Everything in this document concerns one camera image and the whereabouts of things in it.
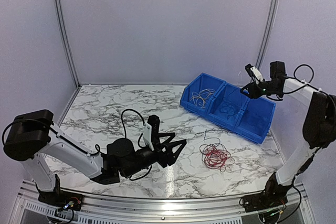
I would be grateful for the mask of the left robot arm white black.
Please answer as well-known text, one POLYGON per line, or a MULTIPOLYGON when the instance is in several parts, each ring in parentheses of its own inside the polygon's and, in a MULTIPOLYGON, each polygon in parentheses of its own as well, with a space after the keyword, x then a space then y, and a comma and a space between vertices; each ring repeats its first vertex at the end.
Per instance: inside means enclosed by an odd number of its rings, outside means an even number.
POLYGON ((176 141, 175 133, 161 133, 160 119, 156 115, 142 120, 140 139, 144 146, 138 150, 126 136, 106 146, 103 153, 99 145, 91 151, 65 134, 53 121, 49 110, 34 111, 18 115, 2 132, 4 153, 22 163, 35 181, 44 198, 54 205, 66 202, 66 193, 60 189, 60 179, 54 174, 42 155, 52 156, 91 181, 111 185, 124 177, 134 181, 134 175, 142 170, 150 171, 157 163, 162 168, 172 166, 187 144, 185 139, 176 141))

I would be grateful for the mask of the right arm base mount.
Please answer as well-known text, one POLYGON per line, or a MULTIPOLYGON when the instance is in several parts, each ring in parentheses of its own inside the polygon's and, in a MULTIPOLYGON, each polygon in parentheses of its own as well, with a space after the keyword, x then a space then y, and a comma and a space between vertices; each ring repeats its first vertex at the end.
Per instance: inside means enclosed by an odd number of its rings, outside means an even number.
POLYGON ((287 202, 286 196, 267 197, 264 192, 261 192, 242 196, 239 204, 245 209, 245 212, 253 212, 283 206, 287 202))

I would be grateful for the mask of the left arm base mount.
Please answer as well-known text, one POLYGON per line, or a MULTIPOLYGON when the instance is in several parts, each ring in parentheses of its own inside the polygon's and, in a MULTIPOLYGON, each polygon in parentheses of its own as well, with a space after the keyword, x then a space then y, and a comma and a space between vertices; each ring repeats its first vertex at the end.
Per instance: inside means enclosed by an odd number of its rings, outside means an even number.
POLYGON ((67 203, 73 201, 74 205, 71 207, 74 211, 80 211, 82 207, 84 196, 82 194, 72 193, 61 190, 57 192, 39 191, 38 200, 56 207, 64 207, 67 203))

